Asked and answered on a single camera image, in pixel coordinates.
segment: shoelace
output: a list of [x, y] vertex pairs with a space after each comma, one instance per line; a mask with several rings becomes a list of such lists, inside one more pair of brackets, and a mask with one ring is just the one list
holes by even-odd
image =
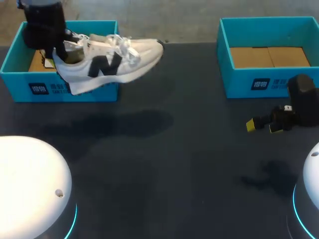
[[131, 39], [119, 35], [108, 35], [108, 42], [114, 51], [121, 57], [126, 58], [130, 64], [138, 64], [141, 60], [139, 53], [131, 46]]
[[76, 34], [76, 37], [78, 37], [80, 40], [83, 40], [83, 39], [89, 40], [90, 39], [87, 35], [84, 35], [84, 34]]

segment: black table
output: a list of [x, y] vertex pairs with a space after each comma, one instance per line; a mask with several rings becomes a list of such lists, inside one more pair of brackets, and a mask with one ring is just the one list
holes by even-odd
[[42, 139], [68, 161], [80, 239], [287, 238], [289, 198], [239, 177], [263, 177], [269, 161], [298, 174], [319, 141], [319, 128], [247, 133], [289, 101], [226, 99], [213, 43], [168, 44], [116, 103], [15, 104], [2, 82], [0, 95], [1, 135]]

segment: white sneaker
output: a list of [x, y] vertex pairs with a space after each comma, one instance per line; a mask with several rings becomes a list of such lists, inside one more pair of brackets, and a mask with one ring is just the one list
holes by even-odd
[[53, 51], [58, 74], [70, 85], [73, 95], [107, 83], [128, 83], [153, 68], [163, 55], [163, 43], [155, 39], [130, 40], [109, 35], [104, 42], [82, 39], [84, 59], [66, 64]]

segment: printed logo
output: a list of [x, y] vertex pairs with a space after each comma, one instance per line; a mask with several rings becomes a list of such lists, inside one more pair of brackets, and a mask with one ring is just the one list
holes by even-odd
[[29, 86], [34, 95], [49, 95], [44, 83], [30, 83]]
[[287, 79], [274, 79], [271, 89], [287, 89]]
[[251, 90], [265, 90], [269, 85], [270, 79], [269, 78], [259, 78], [254, 79], [253, 85], [251, 86]]

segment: concrete floor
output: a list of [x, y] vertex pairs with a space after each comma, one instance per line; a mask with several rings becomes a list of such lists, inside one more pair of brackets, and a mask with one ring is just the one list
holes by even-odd
[[[312, 15], [318, 0], [63, 0], [67, 20], [114, 20], [125, 36], [169, 42], [215, 41], [221, 17]], [[0, 45], [24, 20], [15, 0], [0, 0]]]

